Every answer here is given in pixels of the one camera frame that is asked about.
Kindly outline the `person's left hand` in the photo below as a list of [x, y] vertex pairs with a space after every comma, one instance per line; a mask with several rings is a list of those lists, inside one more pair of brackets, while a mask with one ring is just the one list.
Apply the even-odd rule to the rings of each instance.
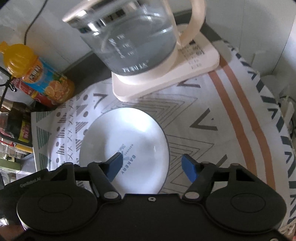
[[4, 225], [0, 227], [1, 240], [14, 240], [24, 232], [21, 225]]

